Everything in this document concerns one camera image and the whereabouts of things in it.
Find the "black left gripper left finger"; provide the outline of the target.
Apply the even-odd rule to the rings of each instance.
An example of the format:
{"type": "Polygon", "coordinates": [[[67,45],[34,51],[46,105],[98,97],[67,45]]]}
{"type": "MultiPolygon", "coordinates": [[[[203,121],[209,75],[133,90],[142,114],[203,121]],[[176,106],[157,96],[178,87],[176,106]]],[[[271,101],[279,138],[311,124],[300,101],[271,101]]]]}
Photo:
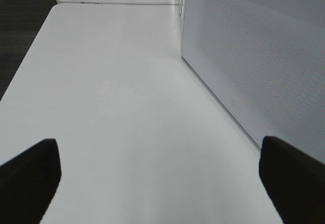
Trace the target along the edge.
{"type": "Polygon", "coordinates": [[[60,180],[55,139],[44,139],[2,164],[1,223],[40,223],[60,180]]]}

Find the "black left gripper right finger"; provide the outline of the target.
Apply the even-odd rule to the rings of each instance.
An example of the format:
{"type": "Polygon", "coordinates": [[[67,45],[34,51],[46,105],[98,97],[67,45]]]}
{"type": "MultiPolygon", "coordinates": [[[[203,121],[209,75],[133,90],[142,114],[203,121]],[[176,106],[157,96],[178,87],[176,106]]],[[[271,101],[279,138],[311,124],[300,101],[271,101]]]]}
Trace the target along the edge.
{"type": "Polygon", "coordinates": [[[323,163],[265,136],[258,174],[283,223],[324,223],[323,163]]]}

